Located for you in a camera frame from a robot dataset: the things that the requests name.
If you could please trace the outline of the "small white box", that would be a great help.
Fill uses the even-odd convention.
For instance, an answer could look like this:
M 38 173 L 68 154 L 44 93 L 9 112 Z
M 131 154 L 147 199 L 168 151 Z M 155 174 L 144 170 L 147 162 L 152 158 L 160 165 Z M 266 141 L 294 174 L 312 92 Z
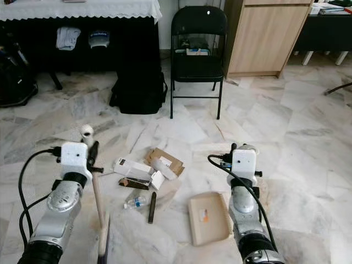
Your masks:
M 166 179 L 178 179 L 178 176 L 172 171 L 170 165 L 172 164 L 170 160 L 166 159 L 165 157 L 160 158 L 153 158 L 150 162 L 151 166 L 160 173 Z

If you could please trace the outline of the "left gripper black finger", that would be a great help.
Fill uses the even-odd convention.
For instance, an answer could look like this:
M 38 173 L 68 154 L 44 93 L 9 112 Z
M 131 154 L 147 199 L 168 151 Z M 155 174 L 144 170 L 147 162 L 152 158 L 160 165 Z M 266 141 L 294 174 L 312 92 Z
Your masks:
M 91 146 L 88 148 L 87 158 L 86 158 L 86 166 L 88 169 L 100 169 L 95 167 L 95 162 L 98 155 L 99 142 L 93 141 Z

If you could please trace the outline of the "black backpack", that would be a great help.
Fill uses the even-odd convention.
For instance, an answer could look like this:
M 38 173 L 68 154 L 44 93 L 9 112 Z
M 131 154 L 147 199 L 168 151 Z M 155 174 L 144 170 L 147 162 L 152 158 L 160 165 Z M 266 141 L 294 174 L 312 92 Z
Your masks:
M 128 115 L 158 113 L 166 100 L 168 85 L 160 66 L 141 67 L 117 72 L 109 106 Z

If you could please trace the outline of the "beige broom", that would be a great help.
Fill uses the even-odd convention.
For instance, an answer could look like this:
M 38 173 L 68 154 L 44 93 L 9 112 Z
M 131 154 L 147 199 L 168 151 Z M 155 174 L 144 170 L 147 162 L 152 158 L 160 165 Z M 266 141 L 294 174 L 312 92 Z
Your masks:
M 91 146 L 95 139 L 93 138 L 95 131 L 90 125 L 83 125 L 80 128 L 80 134 L 82 136 L 81 141 L 88 146 Z M 106 208 L 103 203 L 103 196 L 99 186 L 99 178 L 93 177 L 91 179 L 93 191 L 95 192 L 96 209 L 99 217 L 99 224 L 101 226 L 98 242 L 98 257 L 96 264 L 107 264 L 107 249 L 109 242 L 109 227 L 110 218 L 108 216 Z

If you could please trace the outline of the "dark brown flat packet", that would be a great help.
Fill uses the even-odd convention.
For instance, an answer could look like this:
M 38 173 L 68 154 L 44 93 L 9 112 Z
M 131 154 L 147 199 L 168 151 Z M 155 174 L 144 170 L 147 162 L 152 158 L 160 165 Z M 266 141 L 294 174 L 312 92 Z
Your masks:
M 150 181 L 146 179 L 122 178 L 118 181 L 120 186 L 131 187 L 134 189 L 148 190 Z

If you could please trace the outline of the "clear plastic bottle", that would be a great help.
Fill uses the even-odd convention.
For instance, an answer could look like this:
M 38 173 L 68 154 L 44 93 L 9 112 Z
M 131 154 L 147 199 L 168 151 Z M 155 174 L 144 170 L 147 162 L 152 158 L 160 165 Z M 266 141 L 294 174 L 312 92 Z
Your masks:
M 125 204 L 123 204 L 124 209 L 130 209 L 130 208 L 143 208 L 144 206 L 148 206 L 150 204 L 150 199 L 143 197 L 143 196 L 138 196 L 133 199 L 130 199 L 126 201 Z

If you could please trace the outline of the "white and teal bag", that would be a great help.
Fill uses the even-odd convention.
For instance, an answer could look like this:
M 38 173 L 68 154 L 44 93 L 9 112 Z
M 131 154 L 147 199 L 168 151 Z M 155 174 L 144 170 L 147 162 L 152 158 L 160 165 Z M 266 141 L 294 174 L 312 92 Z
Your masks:
M 211 51 L 208 48 L 187 48 L 184 50 L 186 56 L 210 56 Z

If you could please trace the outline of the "beige long-handled dustpan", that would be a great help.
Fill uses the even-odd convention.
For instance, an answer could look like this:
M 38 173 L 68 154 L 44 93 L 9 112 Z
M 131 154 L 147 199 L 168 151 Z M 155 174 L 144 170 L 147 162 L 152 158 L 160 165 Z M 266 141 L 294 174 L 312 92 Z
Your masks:
M 213 182 L 221 188 L 200 192 L 192 196 L 187 205 L 191 243 L 201 247 L 234 236 L 234 222 L 229 214 L 231 191 L 227 173 L 213 167 Z

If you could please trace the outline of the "black desk with white legs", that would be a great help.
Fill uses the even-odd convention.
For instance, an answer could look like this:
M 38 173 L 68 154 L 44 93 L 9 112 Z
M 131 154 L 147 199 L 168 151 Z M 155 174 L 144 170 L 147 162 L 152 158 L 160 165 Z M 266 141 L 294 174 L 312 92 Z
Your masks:
M 315 51 L 338 51 L 335 65 L 341 65 L 352 52 L 352 15 L 309 15 L 297 41 L 294 53 L 304 51 L 302 65 L 307 65 Z

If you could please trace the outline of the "black folding chair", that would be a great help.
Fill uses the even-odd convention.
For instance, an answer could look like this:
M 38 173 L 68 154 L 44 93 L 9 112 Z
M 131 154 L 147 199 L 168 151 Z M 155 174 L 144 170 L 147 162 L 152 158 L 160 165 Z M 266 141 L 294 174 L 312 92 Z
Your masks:
M 211 49 L 208 55 L 188 55 L 185 48 L 181 48 L 179 38 L 183 35 L 208 34 L 218 37 L 218 53 Z M 173 99 L 175 83 L 213 83 L 219 84 L 218 96 L 202 96 L 203 99 L 217 99 L 218 112 L 216 119 L 221 118 L 222 90 L 226 73 L 224 72 L 224 45 L 227 41 L 227 16 L 218 7 L 208 5 L 192 5 L 179 9 L 173 16 L 170 28 L 170 84 L 169 117 L 173 118 Z

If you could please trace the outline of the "brown cardboard box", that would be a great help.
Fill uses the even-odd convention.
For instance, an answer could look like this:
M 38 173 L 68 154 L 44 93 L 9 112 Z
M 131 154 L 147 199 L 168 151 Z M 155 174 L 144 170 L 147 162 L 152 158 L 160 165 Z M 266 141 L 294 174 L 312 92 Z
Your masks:
M 166 151 L 163 151 L 160 148 L 151 149 L 151 151 L 149 151 L 145 156 L 145 161 L 148 165 L 151 165 L 155 160 L 160 161 L 161 164 L 173 171 L 176 178 L 181 176 L 185 168 L 183 161 L 177 159 L 171 154 L 166 153 Z

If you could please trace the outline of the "large black bag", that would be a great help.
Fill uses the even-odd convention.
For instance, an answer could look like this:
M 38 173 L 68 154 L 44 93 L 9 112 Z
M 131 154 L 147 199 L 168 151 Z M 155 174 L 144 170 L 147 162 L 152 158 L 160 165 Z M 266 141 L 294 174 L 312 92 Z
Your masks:
M 35 77 L 20 51 L 11 45 L 1 45 L 0 107 L 24 106 L 37 93 Z

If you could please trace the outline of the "light wooden cabinet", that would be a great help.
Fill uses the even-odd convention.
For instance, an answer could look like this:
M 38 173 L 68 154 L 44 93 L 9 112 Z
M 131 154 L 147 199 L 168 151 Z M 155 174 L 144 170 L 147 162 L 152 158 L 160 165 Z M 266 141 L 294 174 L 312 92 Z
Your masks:
M 313 2 L 226 0 L 226 77 L 281 77 Z

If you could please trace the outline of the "white lace tablecloth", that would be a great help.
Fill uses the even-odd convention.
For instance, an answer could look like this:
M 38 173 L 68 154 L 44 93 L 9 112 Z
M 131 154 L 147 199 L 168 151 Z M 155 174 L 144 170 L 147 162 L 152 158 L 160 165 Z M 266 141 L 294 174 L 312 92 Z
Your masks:
M 15 0 L 2 2 L 0 19 L 28 20 L 50 18 L 148 18 L 156 22 L 162 17 L 158 0 Z

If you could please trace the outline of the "stack of papers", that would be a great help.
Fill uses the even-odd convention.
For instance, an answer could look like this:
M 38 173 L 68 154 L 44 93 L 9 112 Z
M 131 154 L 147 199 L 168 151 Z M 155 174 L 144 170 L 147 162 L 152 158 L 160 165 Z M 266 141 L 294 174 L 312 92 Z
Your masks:
M 352 15 L 352 8 L 331 3 L 312 3 L 310 15 Z

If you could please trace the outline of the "black office chair leg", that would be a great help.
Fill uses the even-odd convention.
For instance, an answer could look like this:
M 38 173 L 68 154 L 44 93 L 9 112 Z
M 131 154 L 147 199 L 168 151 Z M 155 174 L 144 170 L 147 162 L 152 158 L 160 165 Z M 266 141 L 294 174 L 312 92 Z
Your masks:
M 326 91 L 323 93 L 323 95 L 324 95 L 324 96 L 330 95 L 330 94 L 332 94 L 333 92 L 338 91 L 338 90 L 341 90 L 342 88 L 345 88 L 345 87 L 347 87 L 347 86 L 352 86 L 352 81 L 349 82 L 349 83 L 347 83 L 347 84 L 345 84 L 345 85 L 336 86 L 335 88 L 331 88 L 331 89 L 329 89 L 329 90 L 326 90 Z

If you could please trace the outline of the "grey folded cloth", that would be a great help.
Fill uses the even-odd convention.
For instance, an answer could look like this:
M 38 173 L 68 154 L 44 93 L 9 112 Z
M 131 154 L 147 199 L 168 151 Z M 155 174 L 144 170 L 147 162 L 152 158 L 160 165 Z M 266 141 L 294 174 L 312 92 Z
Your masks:
M 81 30 L 77 27 L 63 26 L 56 30 L 56 48 L 61 51 L 72 51 L 77 46 Z

